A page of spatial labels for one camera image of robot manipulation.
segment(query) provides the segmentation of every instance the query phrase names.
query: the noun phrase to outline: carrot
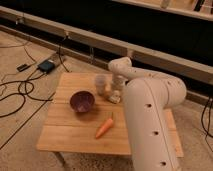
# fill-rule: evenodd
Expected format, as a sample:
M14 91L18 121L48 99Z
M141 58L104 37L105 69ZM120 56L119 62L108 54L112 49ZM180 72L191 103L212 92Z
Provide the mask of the carrot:
M107 119L102 125L101 127L98 129L95 138L98 139L100 138L103 134L105 134L112 126L113 126L113 119L109 118Z

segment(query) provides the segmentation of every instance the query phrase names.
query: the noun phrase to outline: tabletop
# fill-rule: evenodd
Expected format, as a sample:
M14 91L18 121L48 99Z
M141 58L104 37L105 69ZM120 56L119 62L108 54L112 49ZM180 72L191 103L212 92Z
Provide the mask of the tabletop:
M53 152L78 152L130 155L123 104L110 103L106 97L97 94L94 85L96 73L63 73L54 99L43 125L37 149ZM110 90L111 74L107 77ZM70 107L71 96L78 91L89 91L95 96L95 105L88 113L77 114ZM114 126L100 139L95 134L100 125L113 113ZM165 110L177 157L183 151L170 109Z

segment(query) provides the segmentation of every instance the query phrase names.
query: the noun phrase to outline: cup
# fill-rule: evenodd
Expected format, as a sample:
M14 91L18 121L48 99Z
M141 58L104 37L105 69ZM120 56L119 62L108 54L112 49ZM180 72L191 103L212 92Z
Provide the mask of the cup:
M98 95L103 95L106 89L106 76L105 75L97 75L95 77L95 87Z

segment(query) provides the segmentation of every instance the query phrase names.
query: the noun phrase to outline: bowl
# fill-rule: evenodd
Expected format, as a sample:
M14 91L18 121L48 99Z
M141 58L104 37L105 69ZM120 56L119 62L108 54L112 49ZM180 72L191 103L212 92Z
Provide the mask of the bowl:
M79 91L70 99L70 106L77 113L89 112L95 103L95 98L88 91Z

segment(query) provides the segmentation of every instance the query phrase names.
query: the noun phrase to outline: floor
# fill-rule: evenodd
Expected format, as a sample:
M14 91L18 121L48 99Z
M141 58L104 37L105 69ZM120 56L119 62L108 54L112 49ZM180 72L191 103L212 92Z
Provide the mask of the floor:
M20 38L15 38L0 31L0 47L18 45ZM34 43L26 45L27 51L38 62L49 57L53 51ZM65 65L73 72L98 72L106 70L66 57ZM27 57L23 47L0 48L0 78L5 74L15 73L16 67L32 61ZM16 76L8 76L5 81L26 78L34 68L30 68ZM59 77L64 72L59 66L53 73L35 81L35 94L39 98L47 98L56 89ZM8 87L4 95L14 92L16 86ZM12 111L20 104L17 97L0 102L0 114ZM0 147L17 128L38 108L41 102L27 100L24 108L16 114L0 119ZM130 156L109 156L94 154L63 153L68 167L63 168L50 152L37 151L35 146L42 129L49 103L47 103L5 146L0 150L0 171L132 171ZM184 158L180 158L183 171L212 171L213 153L204 141L200 116L203 106L191 101L173 108L173 113L184 150Z

